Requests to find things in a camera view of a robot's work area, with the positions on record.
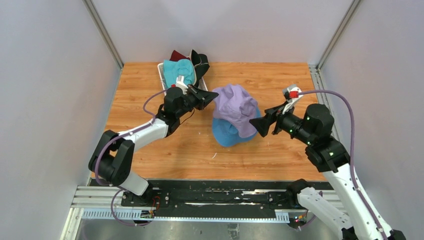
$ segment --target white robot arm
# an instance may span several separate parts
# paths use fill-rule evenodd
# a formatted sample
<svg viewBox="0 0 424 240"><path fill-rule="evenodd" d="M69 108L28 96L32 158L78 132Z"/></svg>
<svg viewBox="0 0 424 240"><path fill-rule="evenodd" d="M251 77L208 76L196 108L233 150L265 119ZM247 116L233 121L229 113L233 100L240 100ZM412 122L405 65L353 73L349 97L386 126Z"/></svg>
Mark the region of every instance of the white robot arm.
<svg viewBox="0 0 424 240"><path fill-rule="evenodd" d="M164 103L150 121L130 130L103 133L88 163L96 176L137 196L147 191L148 181L131 171L134 153L153 141L170 136L180 126L181 116L193 109L203 110L218 96L216 92L187 86L183 80L179 76L176 86L166 90Z"/></svg>
<svg viewBox="0 0 424 240"><path fill-rule="evenodd" d="M283 93L286 98L284 104L266 109L264 117L251 119L250 123L262 137L265 137L270 125L276 122L273 135L285 131L292 139L296 138L305 143L308 159L328 180L348 215L333 207L303 179L291 183L287 188L286 194L291 205L310 210L329 226L339 239L405 239L402 232L393 230L378 213L362 187L355 169L351 174L348 152L331 136L334 118L329 109L323 104L311 104L301 119L293 114L295 103L303 96L299 94L300 89L296 85L291 85ZM370 211L378 217L380 227Z"/></svg>

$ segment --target wooden table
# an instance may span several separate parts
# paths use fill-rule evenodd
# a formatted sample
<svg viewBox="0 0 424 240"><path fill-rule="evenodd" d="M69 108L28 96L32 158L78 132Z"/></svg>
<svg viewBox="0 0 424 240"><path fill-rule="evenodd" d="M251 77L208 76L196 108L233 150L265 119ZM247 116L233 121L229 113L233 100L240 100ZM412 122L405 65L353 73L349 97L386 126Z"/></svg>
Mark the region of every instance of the wooden table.
<svg viewBox="0 0 424 240"><path fill-rule="evenodd" d="M124 131L151 118L143 111L143 104L162 90L157 64L125 63L106 129ZM240 84L258 101L262 113L282 104L282 89L291 84L303 91L314 89L306 63L216 62L210 66L204 76L210 91L229 83ZM156 113L163 100L163 95L155 97L147 109ZM306 107L316 102L316 95L305 95L294 113L303 116ZM307 159L305 145L284 132L272 135L270 131L265 138L257 134L246 143L220 146L211 129L214 107L211 103L205 110L196 111L170 137L137 151L132 170L149 179L325 180Z"/></svg>

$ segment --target purple hat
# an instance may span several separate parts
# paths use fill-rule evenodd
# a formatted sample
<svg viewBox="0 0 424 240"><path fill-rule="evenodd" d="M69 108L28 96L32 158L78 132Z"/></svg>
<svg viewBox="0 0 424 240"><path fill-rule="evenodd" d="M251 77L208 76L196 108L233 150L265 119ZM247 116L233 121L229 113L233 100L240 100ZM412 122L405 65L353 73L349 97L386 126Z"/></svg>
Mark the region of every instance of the purple hat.
<svg viewBox="0 0 424 240"><path fill-rule="evenodd" d="M213 90L219 96L213 111L212 132L216 141L224 147L251 140L257 130L249 123L261 112L258 102L239 84L228 84Z"/></svg>

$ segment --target basket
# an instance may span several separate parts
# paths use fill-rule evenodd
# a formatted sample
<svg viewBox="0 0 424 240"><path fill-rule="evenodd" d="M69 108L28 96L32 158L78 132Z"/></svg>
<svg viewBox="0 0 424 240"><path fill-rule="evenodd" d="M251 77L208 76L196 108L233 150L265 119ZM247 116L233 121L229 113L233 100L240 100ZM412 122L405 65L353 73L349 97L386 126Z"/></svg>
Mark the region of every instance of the basket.
<svg viewBox="0 0 424 240"><path fill-rule="evenodd" d="M164 63L161 62L157 65L157 70L159 71L159 77L160 77L160 84L162 84L162 89L166 90L167 88L167 84L165 82L165 76L164 76ZM206 83L205 80L203 79L203 77L199 80L199 89L207 91L208 88L206 87Z"/></svg>

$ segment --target wire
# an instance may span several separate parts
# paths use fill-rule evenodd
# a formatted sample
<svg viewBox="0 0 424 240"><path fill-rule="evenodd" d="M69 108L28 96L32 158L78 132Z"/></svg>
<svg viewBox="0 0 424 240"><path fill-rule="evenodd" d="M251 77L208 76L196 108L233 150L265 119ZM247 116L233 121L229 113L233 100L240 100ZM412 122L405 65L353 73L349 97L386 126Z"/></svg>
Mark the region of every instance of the wire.
<svg viewBox="0 0 424 240"><path fill-rule="evenodd" d="M365 196L362 194L362 192L359 190L359 185L355 177L355 166L354 166L354 149L355 149L355 119L354 119L354 112L352 110L351 105L349 104L348 100L342 96L340 93L331 91L331 90L311 90L311 91L303 91L299 92L298 95L306 95L306 94L316 94L316 93L324 93L324 94L331 94L339 97L343 102L346 104L347 109L349 110L350 115L350 178L352 179L353 186L355 189L357 189L357 193L362 200L363 204L365 205L366 209L368 210L369 214L371 215L372 219L374 220L375 224L377 225L378 229L383 229L382 224L380 223L379 219L377 218L376 214L374 213L373 209L371 208L370 204L365 199ZM383 231L380 232L383 239L387 240L387 235Z"/></svg>
<svg viewBox="0 0 424 240"><path fill-rule="evenodd" d="M278 201L276 201L276 202L273 202L273 203L271 203L272 205L276 205L276 204L278 204L279 202L281 202L281 201L283 201L283 202L286 202L287 201L287 198L285 197L285 198L282 198L282 199L280 199L280 200L278 200Z"/></svg>
<svg viewBox="0 0 424 240"><path fill-rule="evenodd" d="M153 200L153 204L151 206L154 207L155 204L156 204L156 200L155 200L155 198L152 198L152 200Z"/></svg>
<svg viewBox="0 0 424 240"><path fill-rule="evenodd" d="M180 124L180 126L183 125L183 123L185 121L187 121L189 118L191 118L193 116L193 114L195 114L195 108L193 108L193 112L191 113L191 115L189 117L187 117L186 119L184 119L184 121L182 121L182 123Z"/></svg>
<svg viewBox="0 0 424 240"><path fill-rule="evenodd" d="M159 206L161 206L161 198L159 196L155 196L153 198L153 202L155 201L155 199L158 199L158 201L157 201L157 207L156 207L156 211L157 211L159 209Z"/></svg>
<svg viewBox="0 0 424 240"><path fill-rule="evenodd" d="M140 126L139 128L137 128L137 129L135 129L134 131L132 131L132 133L136 133L136 132L139 132L139 131L141 131L141 130L143 130L143 129L146 129L146 128L148 128L148 127L152 126L152 125L153 125L153 123L155 123L156 115L155 115L153 112L148 111L148 110L146 109L146 105L147 105L147 103L148 103L150 100L152 100L152 98L156 97L156 96L157 96L157 95L159 95L159 94L164 93L165 91L166 91L166 90L162 90L162 91L160 91L160 92L158 92L158 93L155 93L155 94L153 94L151 97L149 97L149 98L146 100L146 102L145 102L145 103L144 103L144 105L143 105L143 110L144 110L146 113L148 113L148 114L150 114L150 115L152 116L151 122L150 122L150 124L146 124L146 125L142 125L142 126ZM108 147L109 147L110 145L112 145L112 143L114 143L115 141L117 141L117 140L119 140L119 139L121 139L121 138L127 137L127 136L129 136L130 134L131 134L131 132L127 132L127 133L124 133L124 134L121 134L121 135L118 135L118 136L116 136L116 137L112 138L112 140L110 140L110 141L109 141L109 142L108 142L108 143L107 143L107 144L103 147L103 149L100 151L100 154L99 154L99 155L98 155L98 157L97 157L97 160L96 160L96 162L95 162L95 167L94 167L94 176L95 176L95 181L96 181L99 185L101 185L101 186L108 186L108 185L109 185L106 181L101 180L101 179L99 178L99 166L100 166L100 160L102 159L103 154L105 154L106 150L108 149Z"/></svg>

